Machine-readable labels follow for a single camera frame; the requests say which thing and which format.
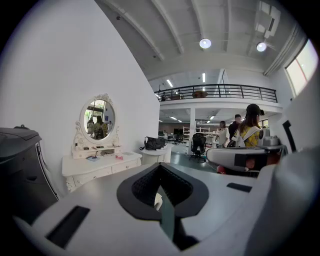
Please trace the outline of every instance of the black handbag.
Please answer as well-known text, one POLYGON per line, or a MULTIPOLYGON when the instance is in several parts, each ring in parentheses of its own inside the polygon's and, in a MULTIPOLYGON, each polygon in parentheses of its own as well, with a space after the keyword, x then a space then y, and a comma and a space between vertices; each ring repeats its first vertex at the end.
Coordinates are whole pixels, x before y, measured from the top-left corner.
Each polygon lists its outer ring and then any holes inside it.
POLYGON ((166 139, 164 138, 152 138, 152 137, 145 137, 144 138, 144 147, 140 147, 140 150, 144 148, 146 150, 159 150, 163 148, 166 144, 166 139))

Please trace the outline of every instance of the ornate mirror frame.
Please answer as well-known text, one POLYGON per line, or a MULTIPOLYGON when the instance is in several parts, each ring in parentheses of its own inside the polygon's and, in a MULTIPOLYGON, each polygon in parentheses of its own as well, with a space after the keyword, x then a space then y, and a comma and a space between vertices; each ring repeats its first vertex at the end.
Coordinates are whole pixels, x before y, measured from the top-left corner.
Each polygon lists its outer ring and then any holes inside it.
POLYGON ((94 146, 104 146, 105 148, 110 148, 113 146, 120 146, 119 145, 119 136, 118 136, 118 131, 119 131, 119 126, 118 126, 118 119, 117 119, 117 111, 116 108, 112 102, 112 100, 109 98, 108 94, 100 94, 96 97, 92 97, 90 100, 88 100, 81 111, 80 114, 80 121, 75 122, 75 128, 76 128, 76 133, 74 136, 73 140, 73 147, 75 144, 78 144, 78 147, 94 147, 94 146), (86 132, 84 121, 85 121, 85 112, 91 102, 94 102, 96 100, 103 100, 108 102, 114 112, 114 122, 113 122, 113 130, 112 132, 105 138, 100 139, 100 140, 95 140, 91 138, 88 133, 86 132))

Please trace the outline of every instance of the column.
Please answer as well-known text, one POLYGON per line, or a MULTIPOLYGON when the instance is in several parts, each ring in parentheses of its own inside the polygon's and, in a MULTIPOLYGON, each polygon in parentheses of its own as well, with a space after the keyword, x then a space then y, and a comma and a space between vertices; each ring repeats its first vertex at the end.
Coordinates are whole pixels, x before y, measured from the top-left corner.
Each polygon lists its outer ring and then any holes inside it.
POLYGON ((195 133, 196 133, 196 109, 192 107, 190 108, 190 136, 189 136, 188 155, 192 155, 191 142, 192 142, 192 137, 195 133))

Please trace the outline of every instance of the office chair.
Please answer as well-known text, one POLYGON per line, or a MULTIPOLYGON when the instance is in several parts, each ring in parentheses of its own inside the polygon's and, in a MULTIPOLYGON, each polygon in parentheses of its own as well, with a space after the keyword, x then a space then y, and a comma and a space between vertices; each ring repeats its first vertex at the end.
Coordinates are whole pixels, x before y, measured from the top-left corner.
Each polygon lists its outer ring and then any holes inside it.
POLYGON ((191 151, 194 153, 190 156, 189 160, 194 157, 196 159, 198 159, 198 163, 199 163, 199 159, 201 159, 201 154, 203 154, 206 151, 206 140, 207 138, 204 137, 204 135, 202 133, 195 133, 192 136, 192 142, 191 142, 191 151))
POLYGON ((179 135, 178 134, 174 135, 174 142, 172 144, 174 144, 174 145, 178 145, 179 144, 179 135))

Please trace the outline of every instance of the metal railing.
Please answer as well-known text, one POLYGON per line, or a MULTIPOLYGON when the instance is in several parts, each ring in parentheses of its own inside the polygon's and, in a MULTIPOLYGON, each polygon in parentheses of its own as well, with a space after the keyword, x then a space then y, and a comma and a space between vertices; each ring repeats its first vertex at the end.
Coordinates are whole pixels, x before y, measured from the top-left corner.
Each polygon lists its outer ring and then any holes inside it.
POLYGON ((204 84, 155 92, 160 102, 198 98, 239 98, 277 103, 276 90, 240 84, 204 84))

